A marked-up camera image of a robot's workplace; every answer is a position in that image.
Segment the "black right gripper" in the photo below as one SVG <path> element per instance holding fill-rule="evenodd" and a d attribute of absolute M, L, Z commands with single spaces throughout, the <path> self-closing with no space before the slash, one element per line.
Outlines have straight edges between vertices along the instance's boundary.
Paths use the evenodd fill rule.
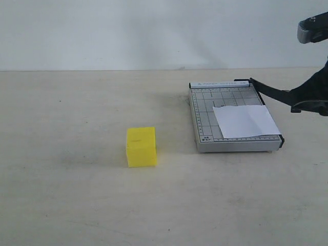
<path fill-rule="evenodd" d="M 327 62 L 321 70 L 290 93 L 295 99 L 292 113 L 308 111 L 327 116 Z"/>

